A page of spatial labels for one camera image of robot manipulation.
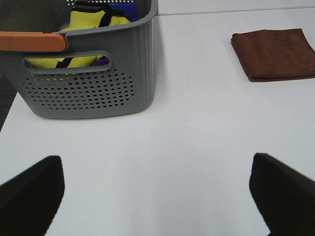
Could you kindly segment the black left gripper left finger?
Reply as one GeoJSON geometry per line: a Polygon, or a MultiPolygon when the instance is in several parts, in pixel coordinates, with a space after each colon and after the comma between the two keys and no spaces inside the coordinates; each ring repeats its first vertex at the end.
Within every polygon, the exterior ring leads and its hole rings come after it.
{"type": "Polygon", "coordinates": [[[65,191],[60,156],[48,156],[0,186],[0,234],[43,236],[65,191]]]}

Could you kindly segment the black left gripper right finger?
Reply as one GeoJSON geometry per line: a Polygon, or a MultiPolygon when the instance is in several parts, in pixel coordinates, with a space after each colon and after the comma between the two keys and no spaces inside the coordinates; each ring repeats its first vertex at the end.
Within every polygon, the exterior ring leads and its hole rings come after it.
{"type": "Polygon", "coordinates": [[[266,153],[256,153],[249,189],[270,235],[315,234],[313,180],[266,153]]]}

